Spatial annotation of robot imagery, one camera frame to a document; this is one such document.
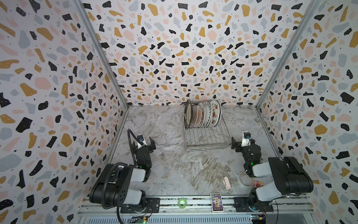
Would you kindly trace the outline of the black white striped plate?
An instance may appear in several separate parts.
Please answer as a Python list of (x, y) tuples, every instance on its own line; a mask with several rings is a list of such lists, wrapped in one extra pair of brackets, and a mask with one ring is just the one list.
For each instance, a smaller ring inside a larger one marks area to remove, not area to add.
[(205, 111), (205, 116), (204, 116), (204, 122), (203, 122), (203, 128), (207, 128), (210, 126), (211, 120), (212, 120), (212, 105), (209, 101), (204, 101), (204, 111)]

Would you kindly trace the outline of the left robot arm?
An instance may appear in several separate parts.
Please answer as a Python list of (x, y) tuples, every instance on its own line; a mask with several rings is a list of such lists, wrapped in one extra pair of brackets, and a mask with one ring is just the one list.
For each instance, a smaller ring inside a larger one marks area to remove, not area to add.
[(101, 172), (89, 193), (89, 201), (99, 204), (103, 209), (128, 208), (133, 212), (142, 212), (147, 208), (146, 193), (143, 190), (130, 189), (131, 183), (143, 183), (149, 179), (152, 168), (151, 153), (156, 149), (155, 141), (149, 138), (147, 144), (142, 135), (140, 143), (131, 143), (130, 150), (135, 165), (109, 163)]

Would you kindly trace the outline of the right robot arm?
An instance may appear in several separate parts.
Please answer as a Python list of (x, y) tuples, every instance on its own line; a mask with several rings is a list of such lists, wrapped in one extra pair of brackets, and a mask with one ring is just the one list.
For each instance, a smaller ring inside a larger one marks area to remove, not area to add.
[(261, 147), (251, 138), (251, 133), (244, 132), (241, 141), (231, 138), (231, 148), (241, 153), (244, 158), (244, 170), (253, 178), (271, 176), (273, 181), (262, 187), (251, 190), (248, 204), (268, 203), (275, 199), (311, 193), (314, 189), (312, 179), (296, 158), (269, 157), (262, 162)]

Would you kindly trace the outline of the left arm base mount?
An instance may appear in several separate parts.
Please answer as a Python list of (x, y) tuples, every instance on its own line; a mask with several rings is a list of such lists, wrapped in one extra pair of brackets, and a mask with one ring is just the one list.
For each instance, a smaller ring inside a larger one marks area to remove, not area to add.
[(146, 198), (145, 201), (141, 201), (139, 204), (124, 205), (120, 209), (121, 214), (140, 214), (140, 213), (158, 213), (160, 206), (159, 197)]

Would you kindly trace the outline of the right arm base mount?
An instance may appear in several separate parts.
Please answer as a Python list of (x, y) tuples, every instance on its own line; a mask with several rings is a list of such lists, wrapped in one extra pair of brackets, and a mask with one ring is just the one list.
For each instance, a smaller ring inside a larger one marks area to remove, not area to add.
[(234, 208), (236, 212), (273, 212), (270, 202), (257, 201), (250, 197), (234, 197)]

